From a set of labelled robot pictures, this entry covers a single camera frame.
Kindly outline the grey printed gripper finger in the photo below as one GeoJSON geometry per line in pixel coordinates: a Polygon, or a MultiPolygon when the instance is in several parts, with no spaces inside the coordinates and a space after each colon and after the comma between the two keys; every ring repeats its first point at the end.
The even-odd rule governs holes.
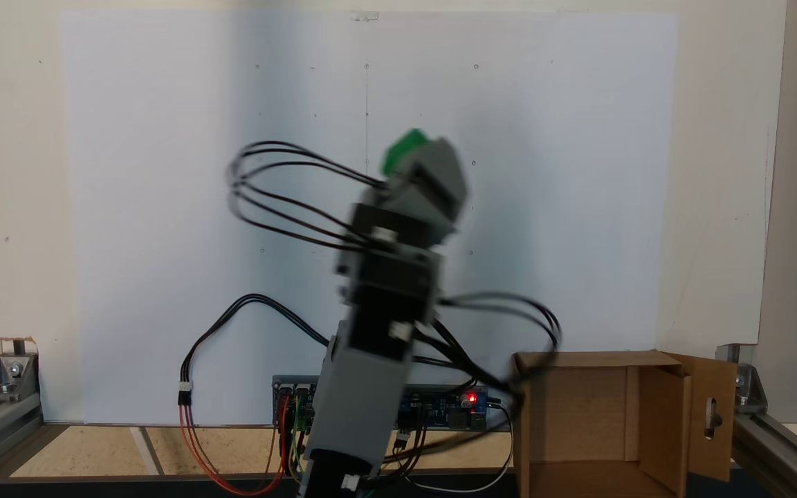
{"type": "Polygon", "coordinates": [[[445,138],[416,146],[402,158],[402,179],[436,208],[461,208],[468,184],[455,148],[445,138]]]}

